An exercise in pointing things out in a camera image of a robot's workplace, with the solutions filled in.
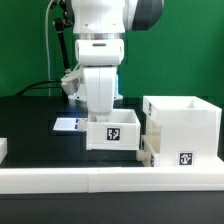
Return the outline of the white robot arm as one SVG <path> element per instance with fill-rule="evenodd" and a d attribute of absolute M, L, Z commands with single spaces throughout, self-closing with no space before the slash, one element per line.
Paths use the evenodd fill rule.
<path fill-rule="evenodd" d="M 107 117 L 113 110 L 117 67 L 124 58 L 122 35 L 147 31 L 162 16 L 164 0 L 68 0 L 77 65 L 62 78 L 67 94 L 85 88 L 88 112 Z"/>

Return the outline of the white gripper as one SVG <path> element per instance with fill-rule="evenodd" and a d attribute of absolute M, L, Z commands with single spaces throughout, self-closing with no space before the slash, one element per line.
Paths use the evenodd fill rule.
<path fill-rule="evenodd" d="M 87 108 L 91 115 L 107 116 L 113 109 L 115 67 L 84 67 L 83 77 Z"/>

